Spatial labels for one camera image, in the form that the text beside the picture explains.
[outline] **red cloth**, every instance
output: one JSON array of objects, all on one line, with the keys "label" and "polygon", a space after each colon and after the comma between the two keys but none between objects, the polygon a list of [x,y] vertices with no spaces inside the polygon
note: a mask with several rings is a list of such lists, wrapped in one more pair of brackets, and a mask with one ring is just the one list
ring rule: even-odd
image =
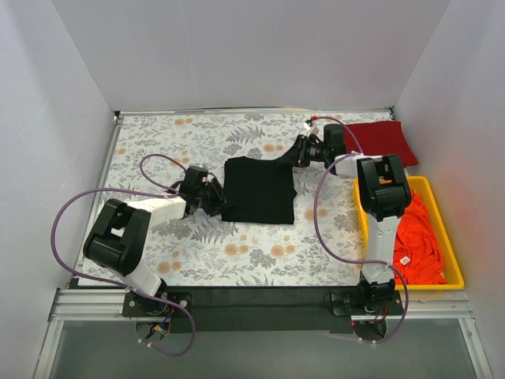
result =
[{"label": "red cloth", "polygon": [[[410,262],[404,266],[400,260],[405,256]],[[447,284],[442,275],[443,255],[429,223],[428,210],[414,190],[396,232],[393,265],[405,276],[407,284]],[[402,284],[396,274],[395,281]]]},{"label": "red cloth", "polygon": [[[349,124],[361,147],[367,156],[383,156],[398,154],[404,167],[415,166],[417,158],[410,150],[409,144],[402,132],[400,121],[379,121],[365,124]],[[344,141],[347,152],[358,151],[356,142],[345,131]]]}]

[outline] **floral pattern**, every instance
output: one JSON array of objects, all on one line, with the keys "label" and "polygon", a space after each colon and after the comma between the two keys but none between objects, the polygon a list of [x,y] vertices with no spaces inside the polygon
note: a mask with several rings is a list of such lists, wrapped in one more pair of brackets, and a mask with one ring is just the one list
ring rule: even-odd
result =
[{"label": "floral pattern", "polygon": [[[333,114],[346,123],[390,119],[387,112]],[[142,157],[161,152],[179,163],[205,167],[224,182],[228,158],[275,159],[291,147],[302,123],[312,114],[193,114],[126,116],[107,173],[106,186],[149,193],[161,190],[138,169]],[[151,158],[146,172],[168,185],[181,180],[176,164]],[[294,168],[294,225],[225,223],[201,210],[148,232],[143,259],[172,286],[326,286],[354,285],[359,268],[326,254],[313,225],[313,194],[324,172],[320,163]],[[139,200],[105,193],[122,201]],[[333,251],[348,259],[363,258],[361,233],[352,197],[352,179],[327,179],[319,203],[320,229]],[[82,258],[87,274],[113,278]],[[80,285],[95,284],[80,280]]]}]

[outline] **yellow bin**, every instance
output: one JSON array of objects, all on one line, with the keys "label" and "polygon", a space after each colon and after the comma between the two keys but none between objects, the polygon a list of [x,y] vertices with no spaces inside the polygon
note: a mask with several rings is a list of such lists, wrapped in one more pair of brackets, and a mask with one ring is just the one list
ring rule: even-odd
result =
[{"label": "yellow bin", "polygon": [[[439,209],[436,207],[435,198],[431,187],[429,186],[428,179],[424,176],[409,176],[407,177],[409,186],[415,190],[428,209],[429,221],[435,231],[436,239],[440,245],[440,250],[443,255],[445,269],[443,276],[447,280],[447,284],[409,284],[409,291],[426,291],[426,290],[460,290],[464,286],[463,277],[459,271],[458,262],[454,252],[452,251],[451,243],[447,237],[447,232],[443,226],[442,218],[440,217]],[[361,207],[360,191],[357,185],[357,179],[354,179],[354,201],[357,206],[357,214],[360,221],[361,233],[363,234],[363,242],[365,248],[368,243],[368,221],[366,219],[365,211]]]}]

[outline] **black cloth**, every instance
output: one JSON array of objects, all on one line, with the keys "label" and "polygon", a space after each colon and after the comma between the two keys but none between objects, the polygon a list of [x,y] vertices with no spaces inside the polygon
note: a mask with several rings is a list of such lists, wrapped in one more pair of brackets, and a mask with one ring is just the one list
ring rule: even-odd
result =
[{"label": "black cloth", "polygon": [[278,160],[245,156],[224,164],[224,193],[229,207],[223,221],[294,223],[293,167]]}]

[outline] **white wall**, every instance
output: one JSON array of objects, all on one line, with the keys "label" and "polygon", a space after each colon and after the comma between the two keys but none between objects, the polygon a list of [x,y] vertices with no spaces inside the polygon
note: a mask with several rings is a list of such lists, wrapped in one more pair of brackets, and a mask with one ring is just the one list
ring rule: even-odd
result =
[{"label": "white wall", "polygon": [[495,377],[505,377],[505,2],[452,0],[398,101]]},{"label": "white wall", "polygon": [[[0,0],[0,377],[33,374],[58,285],[49,231],[75,193],[94,187],[113,115],[50,0]],[[59,246],[73,263],[90,200]]]},{"label": "white wall", "polygon": [[53,0],[113,110],[384,108],[449,0]]}]

